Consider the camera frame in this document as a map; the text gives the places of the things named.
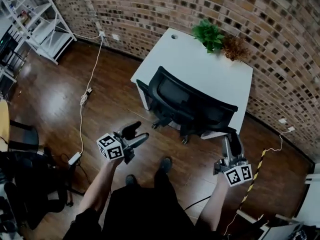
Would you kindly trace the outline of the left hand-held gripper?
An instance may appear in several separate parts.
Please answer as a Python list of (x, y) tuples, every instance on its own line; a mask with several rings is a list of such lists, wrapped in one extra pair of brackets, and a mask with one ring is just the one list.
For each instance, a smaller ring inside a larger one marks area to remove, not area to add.
[(96, 141), (100, 153), (108, 161), (123, 159), (124, 163), (128, 164), (135, 156), (133, 149), (143, 144), (149, 138), (149, 133), (142, 133), (136, 136), (137, 129), (141, 125), (142, 123), (137, 121), (126, 125), (121, 132), (116, 131), (101, 136)]

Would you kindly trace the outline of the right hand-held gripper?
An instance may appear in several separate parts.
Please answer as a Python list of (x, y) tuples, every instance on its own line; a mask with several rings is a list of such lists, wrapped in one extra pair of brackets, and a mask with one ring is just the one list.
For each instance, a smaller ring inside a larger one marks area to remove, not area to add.
[(253, 179), (252, 167), (244, 157), (244, 146), (236, 132), (223, 137), (222, 154), (223, 159), (214, 164), (214, 175), (223, 173), (230, 187), (241, 185)]

